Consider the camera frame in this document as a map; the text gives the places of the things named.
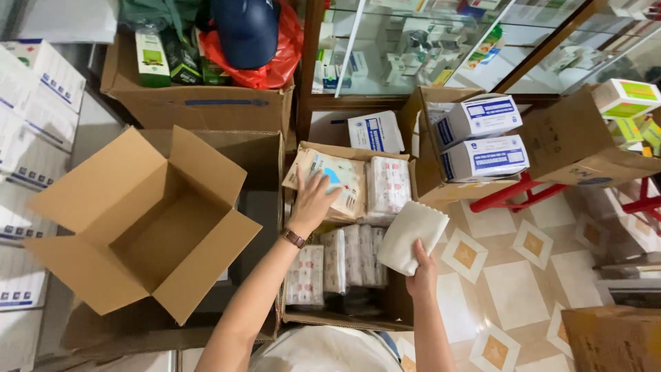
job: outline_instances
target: white shirt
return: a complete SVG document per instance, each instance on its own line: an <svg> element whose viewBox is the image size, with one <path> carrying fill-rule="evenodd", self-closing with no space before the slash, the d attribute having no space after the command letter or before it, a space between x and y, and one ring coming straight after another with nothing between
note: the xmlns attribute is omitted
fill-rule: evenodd
<svg viewBox="0 0 661 372"><path fill-rule="evenodd" d="M250 372L402 372L390 347L376 333L333 326L287 331L262 346Z"/></svg>

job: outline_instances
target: hand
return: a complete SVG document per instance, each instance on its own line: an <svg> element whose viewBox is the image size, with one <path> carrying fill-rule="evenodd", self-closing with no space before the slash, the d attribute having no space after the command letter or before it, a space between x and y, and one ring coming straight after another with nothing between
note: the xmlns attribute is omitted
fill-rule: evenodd
<svg viewBox="0 0 661 372"><path fill-rule="evenodd" d="M427 256L420 239L413 242L412 248L420 266L416 269L415 275L407 277L407 291L413 298L414 305L420 301L436 303L436 281L438 278L436 263L431 257Z"/></svg>
<svg viewBox="0 0 661 372"><path fill-rule="evenodd" d="M292 216L287 223L287 228L303 239L307 239L310 233L319 227L331 204L342 193L342 189L338 187L326 194L326 188L331 181L328 175L321 177L322 175L323 172L318 171L306 185L301 168L296 169L298 197L293 206Z"/></svg>

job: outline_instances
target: red plastic stool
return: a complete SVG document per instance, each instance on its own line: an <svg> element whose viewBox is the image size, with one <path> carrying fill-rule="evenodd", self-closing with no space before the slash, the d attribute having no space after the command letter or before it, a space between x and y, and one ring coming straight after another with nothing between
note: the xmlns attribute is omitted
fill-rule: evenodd
<svg viewBox="0 0 661 372"><path fill-rule="evenodd" d="M543 184L543 182L533 181L530 179L530 176L527 172L521 173L521 181L513 184L512 186L506 187L503 190L496 191L495 193L485 196L482 199L476 200L471 203L471 211L473 213L480 213L483 210L489 208L509 208L512 209L512 212L517 213L527 207L530 207L533 204L539 203L542 200L548 199L553 195L560 193L562 190L566 189L568 185L556 184L552 185L546 190L542 190L536 194L533 194L532 188L538 185ZM506 200L515 197L521 193L525 192L528 196L528 199L521 204L508 204L505 203Z"/></svg>
<svg viewBox="0 0 661 372"><path fill-rule="evenodd" d="M661 214L656 211L657 208L661 207L661 197L650 198L647 196L647 188L649 183L650 183L649 177L645 177L641 179L640 199L631 203L622 204L622 210L626 214L645 212L655 220L661 222Z"/></svg>

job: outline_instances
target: stack of boxes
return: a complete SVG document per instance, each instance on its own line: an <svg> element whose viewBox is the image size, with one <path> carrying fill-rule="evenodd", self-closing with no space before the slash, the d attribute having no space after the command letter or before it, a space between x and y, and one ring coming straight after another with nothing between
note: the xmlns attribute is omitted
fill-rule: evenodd
<svg viewBox="0 0 661 372"><path fill-rule="evenodd" d="M448 182L492 181L529 166L521 138L504 136L522 124L512 96L478 96L455 104L432 123Z"/></svg>
<svg viewBox="0 0 661 372"><path fill-rule="evenodd" d="M0 328L6 369L34 361L44 305L46 269L23 239L57 234L57 224L27 209L35 193L67 171L85 78L41 40L0 43Z"/></svg>
<svg viewBox="0 0 661 372"><path fill-rule="evenodd" d="M661 106L655 85L610 79L595 88L592 97L618 148L661 156L661 128L649 115Z"/></svg>

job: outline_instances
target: navy blue cap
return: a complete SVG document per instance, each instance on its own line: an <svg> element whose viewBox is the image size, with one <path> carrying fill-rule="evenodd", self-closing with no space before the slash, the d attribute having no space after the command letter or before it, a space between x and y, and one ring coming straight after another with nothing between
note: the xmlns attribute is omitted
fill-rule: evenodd
<svg viewBox="0 0 661 372"><path fill-rule="evenodd" d="M228 64L255 70L273 59L278 49L279 6L273 0L212 0L211 13Z"/></svg>

